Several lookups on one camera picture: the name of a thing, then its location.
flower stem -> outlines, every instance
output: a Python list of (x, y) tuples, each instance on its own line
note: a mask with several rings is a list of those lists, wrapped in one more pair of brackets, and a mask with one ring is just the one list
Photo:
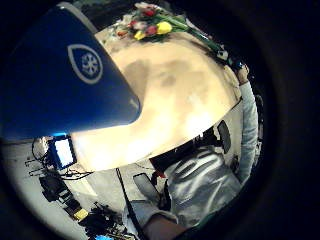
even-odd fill
[(210, 40), (206, 35), (198, 31), (197, 29), (190, 28), (188, 30), (188, 33), (190, 33), (192, 36), (198, 38), (200, 41), (202, 41), (204, 44), (206, 44), (212, 51), (217, 52), (222, 50), (219, 44), (213, 42)]
[(171, 23), (172, 25), (178, 27), (178, 28), (181, 28), (183, 29), (184, 31), (188, 31), (189, 30), (189, 26), (187, 24), (184, 24), (170, 16), (165, 16), (165, 15), (162, 15), (162, 14), (157, 14), (157, 17), (160, 18), (161, 20), (164, 20), (164, 21), (167, 21), (169, 23)]

desk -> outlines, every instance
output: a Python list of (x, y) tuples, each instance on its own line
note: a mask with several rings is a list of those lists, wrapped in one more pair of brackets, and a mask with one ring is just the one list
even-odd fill
[(171, 150), (219, 121), (240, 99), (232, 70), (213, 61), (206, 46), (187, 33), (172, 33), (163, 43), (123, 39), (105, 49), (138, 95), (142, 112), (130, 125), (71, 134), (85, 171)]

yellow tulip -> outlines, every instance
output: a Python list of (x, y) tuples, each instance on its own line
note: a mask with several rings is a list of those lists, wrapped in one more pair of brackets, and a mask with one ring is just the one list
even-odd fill
[(172, 31), (172, 26), (168, 22), (159, 22), (157, 24), (157, 34), (166, 34)]
[(137, 40), (141, 40), (146, 36), (146, 34), (142, 31), (138, 31), (136, 32), (136, 34), (134, 35), (134, 38)]

person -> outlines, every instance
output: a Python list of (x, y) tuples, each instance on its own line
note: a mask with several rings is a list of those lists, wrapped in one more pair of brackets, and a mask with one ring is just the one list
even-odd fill
[[(224, 163), (214, 146), (198, 148), (191, 155), (165, 170), (171, 198), (170, 212), (159, 210), (147, 200), (131, 201), (137, 220), (150, 240), (171, 240), (188, 228), (199, 224), (209, 214), (218, 212), (241, 190), (251, 174), (258, 138), (258, 114), (248, 81), (249, 69), (238, 72), (243, 100), (243, 129), (238, 171)], [(123, 223), (137, 236), (137, 230), (124, 209)]]

yellow object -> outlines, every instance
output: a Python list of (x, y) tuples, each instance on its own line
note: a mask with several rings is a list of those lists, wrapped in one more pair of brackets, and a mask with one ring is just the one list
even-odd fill
[(143, 39), (144, 37), (146, 36), (146, 34), (142, 31), (138, 31), (135, 35), (134, 35), (134, 38), (137, 39), (137, 40), (141, 40)]
[(77, 220), (81, 221), (81, 220), (85, 219), (85, 218), (88, 216), (88, 214), (89, 214), (89, 213), (88, 213), (85, 209), (81, 208), (81, 210), (79, 210), (78, 212), (76, 212), (73, 216), (74, 216)]
[(160, 22), (157, 24), (157, 34), (166, 34), (172, 31), (172, 26), (168, 22)]

